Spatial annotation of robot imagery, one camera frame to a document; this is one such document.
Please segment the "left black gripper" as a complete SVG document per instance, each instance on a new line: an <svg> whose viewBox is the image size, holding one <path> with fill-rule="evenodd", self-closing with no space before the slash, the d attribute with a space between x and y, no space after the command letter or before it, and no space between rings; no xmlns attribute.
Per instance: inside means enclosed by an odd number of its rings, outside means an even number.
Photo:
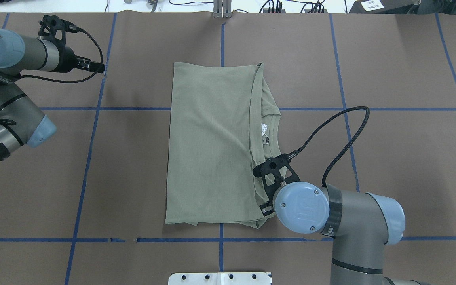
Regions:
<svg viewBox="0 0 456 285"><path fill-rule="evenodd" d="M72 71L74 68L94 73L105 72L105 64L96 63L91 59L87 59L85 57L76 55L70 47L60 47L58 49L58 52L59 63L56 67L57 73L68 73Z"/></svg>

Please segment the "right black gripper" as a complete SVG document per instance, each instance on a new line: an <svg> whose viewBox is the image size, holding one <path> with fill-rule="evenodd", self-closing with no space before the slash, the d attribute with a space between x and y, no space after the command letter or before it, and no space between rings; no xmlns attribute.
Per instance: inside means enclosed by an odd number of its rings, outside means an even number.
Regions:
<svg viewBox="0 0 456 285"><path fill-rule="evenodd" d="M273 217L274 215L276 215L273 202L263 203L259 206L259 209L263 217Z"/></svg>

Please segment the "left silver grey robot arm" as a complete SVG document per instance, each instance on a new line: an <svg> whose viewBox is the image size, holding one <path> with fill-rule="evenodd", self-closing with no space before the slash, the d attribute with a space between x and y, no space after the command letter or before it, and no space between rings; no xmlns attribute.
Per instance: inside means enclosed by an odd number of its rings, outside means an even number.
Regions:
<svg viewBox="0 0 456 285"><path fill-rule="evenodd" d="M28 145L35 148L52 137L56 125L17 85L20 79L36 79L36 75L23 75L24 70L68 73L73 69L90 72L90 76L103 73L103 52L95 46L100 60L78 56L66 45L66 33L90 34L74 24L43 24L38 36L29 37L0 28L0 161L4 161L18 148Z"/></svg>

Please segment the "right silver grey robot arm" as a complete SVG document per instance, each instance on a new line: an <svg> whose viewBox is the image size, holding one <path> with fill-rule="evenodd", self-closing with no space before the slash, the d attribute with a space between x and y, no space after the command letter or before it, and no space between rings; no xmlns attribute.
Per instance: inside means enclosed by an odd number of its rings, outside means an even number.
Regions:
<svg viewBox="0 0 456 285"><path fill-rule="evenodd" d="M395 199L308 182L272 186L263 215L276 214L289 230L333 239L332 285L420 285L384 276L384 250L402 240L406 226Z"/></svg>

